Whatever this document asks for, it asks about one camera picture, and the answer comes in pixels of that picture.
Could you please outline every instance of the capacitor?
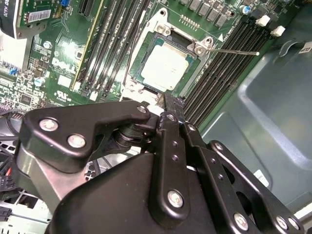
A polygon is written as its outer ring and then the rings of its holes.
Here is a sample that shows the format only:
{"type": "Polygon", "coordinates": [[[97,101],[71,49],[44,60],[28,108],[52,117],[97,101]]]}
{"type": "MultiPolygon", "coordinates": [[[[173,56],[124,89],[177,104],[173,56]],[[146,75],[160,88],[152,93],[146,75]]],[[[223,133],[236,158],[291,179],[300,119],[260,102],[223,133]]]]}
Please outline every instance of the capacitor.
{"type": "Polygon", "coordinates": [[[240,13],[242,13],[243,15],[248,15],[250,14],[250,7],[249,6],[245,6],[245,5],[242,5],[239,7],[239,11],[240,13]]]}
{"type": "Polygon", "coordinates": [[[43,43],[43,47],[46,48],[46,49],[48,49],[48,50],[50,50],[50,49],[52,49],[52,43],[46,40],[46,41],[43,43]]]}
{"type": "Polygon", "coordinates": [[[34,79],[34,85],[36,87],[41,87],[41,86],[44,85],[44,83],[45,83],[45,78],[44,77],[38,77],[38,78],[34,79]]]}

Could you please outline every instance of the integrated circuit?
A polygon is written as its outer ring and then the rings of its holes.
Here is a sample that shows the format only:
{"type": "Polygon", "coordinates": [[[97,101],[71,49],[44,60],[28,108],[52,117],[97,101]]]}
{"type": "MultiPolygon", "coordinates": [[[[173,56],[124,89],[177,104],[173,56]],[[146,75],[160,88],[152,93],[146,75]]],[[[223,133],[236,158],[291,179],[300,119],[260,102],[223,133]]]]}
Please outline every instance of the integrated circuit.
{"type": "Polygon", "coordinates": [[[227,18],[224,15],[219,15],[215,24],[216,24],[216,26],[218,26],[220,28],[224,25],[226,20],[227,20],[227,18]]]}
{"type": "Polygon", "coordinates": [[[189,8],[193,11],[196,11],[200,4],[201,4],[201,0],[193,0],[189,8]]]}
{"type": "Polygon", "coordinates": [[[204,4],[201,6],[201,8],[200,8],[198,14],[201,15],[201,16],[205,16],[205,15],[207,15],[209,9],[210,9],[210,6],[209,6],[208,4],[206,4],[206,3],[204,3],[204,4]]]}
{"type": "Polygon", "coordinates": [[[216,17],[218,16],[218,12],[216,10],[212,10],[209,15],[207,16],[207,20],[209,21],[214,21],[216,19],[216,17]]]}
{"type": "Polygon", "coordinates": [[[31,98],[30,96],[27,96],[27,95],[25,95],[25,94],[22,94],[22,95],[20,96],[20,100],[19,100],[19,101],[20,101],[21,103],[25,104],[25,105],[30,106],[31,100],[32,100],[32,98],[31,98]]]}

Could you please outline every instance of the mounting hole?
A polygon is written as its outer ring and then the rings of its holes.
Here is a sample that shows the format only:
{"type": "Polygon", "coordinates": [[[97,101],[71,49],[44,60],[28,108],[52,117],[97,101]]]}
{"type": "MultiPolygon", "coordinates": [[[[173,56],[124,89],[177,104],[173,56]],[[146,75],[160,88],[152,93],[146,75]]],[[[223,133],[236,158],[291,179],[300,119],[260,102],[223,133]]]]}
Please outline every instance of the mounting hole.
{"type": "Polygon", "coordinates": [[[172,156],[172,160],[175,161],[175,162],[177,162],[177,161],[179,160],[179,157],[178,157],[177,155],[173,155],[173,156],[172,156]]]}

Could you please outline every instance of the silver screw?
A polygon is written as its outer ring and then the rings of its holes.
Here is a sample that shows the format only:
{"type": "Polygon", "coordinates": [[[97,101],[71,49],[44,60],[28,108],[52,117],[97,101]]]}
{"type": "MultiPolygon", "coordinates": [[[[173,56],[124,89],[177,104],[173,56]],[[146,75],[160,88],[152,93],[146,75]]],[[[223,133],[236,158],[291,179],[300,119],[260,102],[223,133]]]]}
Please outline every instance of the silver screw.
{"type": "Polygon", "coordinates": [[[196,128],[193,125],[190,125],[190,124],[189,124],[189,129],[192,130],[192,131],[196,130],[196,128]]]}
{"type": "Polygon", "coordinates": [[[52,132],[59,127],[59,124],[53,119],[46,118],[39,122],[39,126],[42,130],[52,132]]]}
{"type": "Polygon", "coordinates": [[[86,140],[82,136],[76,134],[68,137],[67,142],[71,147],[74,148],[82,148],[86,145],[86,140]]]}
{"type": "Polygon", "coordinates": [[[138,109],[138,111],[140,111],[140,112],[142,112],[144,114],[146,113],[146,109],[145,109],[144,106],[138,106],[137,109],[138,109]]]}
{"type": "Polygon", "coordinates": [[[195,53],[198,55],[201,55],[204,52],[204,49],[202,47],[195,48],[195,53]]]}
{"type": "Polygon", "coordinates": [[[157,26],[157,31],[159,33],[164,33],[166,31],[166,27],[164,25],[160,24],[160,25],[157,26]]]}
{"type": "Polygon", "coordinates": [[[181,208],[183,206],[183,198],[174,190],[168,192],[168,200],[170,204],[176,208],[181,208]]]}
{"type": "Polygon", "coordinates": [[[235,219],[236,224],[241,230],[244,230],[244,231],[248,230],[248,223],[244,216],[242,216],[240,213],[235,213],[234,219],[235,219]]]}
{"type": "Polygon", "coordinates": [[[276,221],[278,222],[278,224],[279,224],[283,229],[285,229],[285,230],[288,229],[288,226],[287,226],[286,222],[285,222],[280,216],[276,217],[276,221]]]}
{"type": "Polygon", "coordinates": [[[293,225],[294,228],[296,228],[297,230],[300,229],[296,221],[294,221],[292,218],[288,218],[288,221],[293,225]]]}
{"type": "Polygon", "coordinates": [[[171,114],[168,114],[167,118],[170,119],[171,121],[175,121],[176,120],[176,118],[173,115],[171,115],[171,114]]]}
{"type": "Polygon", "coordinates": [[[222,146],[219,143],[216,143],[215,146],[218,150],[223,150],[222,146]]]}

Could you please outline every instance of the sticker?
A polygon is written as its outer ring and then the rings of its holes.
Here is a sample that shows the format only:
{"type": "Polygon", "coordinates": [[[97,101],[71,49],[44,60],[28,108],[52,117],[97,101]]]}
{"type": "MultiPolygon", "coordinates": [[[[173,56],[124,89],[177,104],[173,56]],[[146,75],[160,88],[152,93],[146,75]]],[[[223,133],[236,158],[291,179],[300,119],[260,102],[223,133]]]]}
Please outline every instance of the sticker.
{"type": "Polygon", "coordinates": [[[262,171],[259,169],[258,171],[256,171],[253,174],[255,177],[257,177],[257,179],[265,186],[268,187],[269,186],[269,182],[268,180],[264,177],[262,171]]]}
{"type": "Polygon", "coordinates": [[[299,51],[300,54],[308,53],[312,50],[312,41],[306,42],[304,47],[299,51]]]}
{"type": "Polygon", "coordinates": [[[38,21],[38,20],[48,19],[50,18],[50,15],[51,15],[51,10],[31,12],[28,15],[28,23],[38,21]]]}

